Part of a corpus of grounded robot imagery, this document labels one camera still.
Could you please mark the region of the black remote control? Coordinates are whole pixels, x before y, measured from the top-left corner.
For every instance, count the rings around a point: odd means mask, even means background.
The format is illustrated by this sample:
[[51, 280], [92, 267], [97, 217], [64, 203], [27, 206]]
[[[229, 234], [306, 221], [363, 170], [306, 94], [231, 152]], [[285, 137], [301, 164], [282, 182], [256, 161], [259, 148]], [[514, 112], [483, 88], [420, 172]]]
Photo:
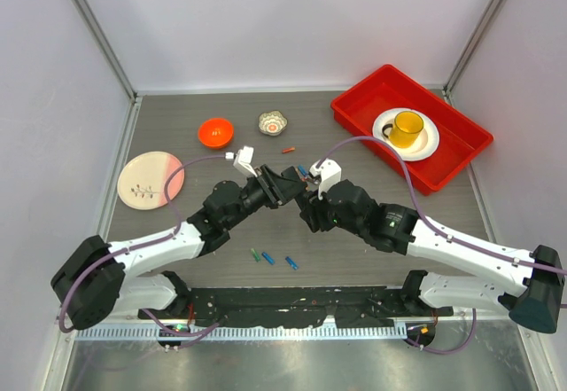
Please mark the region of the black remote control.
[[292, 180], [294, 182], [303, 182], [303, 175], [301, 175], [300, 172], [298, 172], [298, 170], [293, 166], [284, 169], [281, 173], [281, 177]]

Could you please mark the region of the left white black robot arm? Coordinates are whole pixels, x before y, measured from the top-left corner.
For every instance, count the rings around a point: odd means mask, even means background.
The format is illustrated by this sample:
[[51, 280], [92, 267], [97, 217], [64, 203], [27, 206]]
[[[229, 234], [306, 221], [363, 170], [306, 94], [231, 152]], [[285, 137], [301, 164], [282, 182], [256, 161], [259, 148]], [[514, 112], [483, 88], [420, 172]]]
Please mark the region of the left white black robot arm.
[[84, 239], [50, 282], [61, 304], [60, 331], [89, 329], [124, 309], [156, 309], [171, 319], [182, 317], [188, 296], [168, 276], [154, 281], [148, 272], [213, 253], [247, 217], [263, 207], [277, 209], [306, 189], [295, 168], [277, 174], [261, 166], [243, 186], [217, 183], [199, 211], [171, 229], [122, 242], [107, 243], [98, 235]]

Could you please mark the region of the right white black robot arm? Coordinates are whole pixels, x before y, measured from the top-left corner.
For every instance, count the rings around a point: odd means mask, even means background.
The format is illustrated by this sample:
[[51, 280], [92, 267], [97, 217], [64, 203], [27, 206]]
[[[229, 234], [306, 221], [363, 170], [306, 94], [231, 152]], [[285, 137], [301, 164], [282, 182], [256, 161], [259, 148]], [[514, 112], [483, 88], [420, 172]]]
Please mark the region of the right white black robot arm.
[[313, 232], [339, 228], [385, 253], [429, 259], [463, 271], [460, 278], [409, 273], [400, 305], [412, 316], [452, 305], [505, 311], [524, 328], [551, 334], [558, 327], [566, 272], [559, 253], [499, 246], [452, 230], [419, 211], [377, 203], [348, 180], [326, 192], [303, 191], [296, 202]]

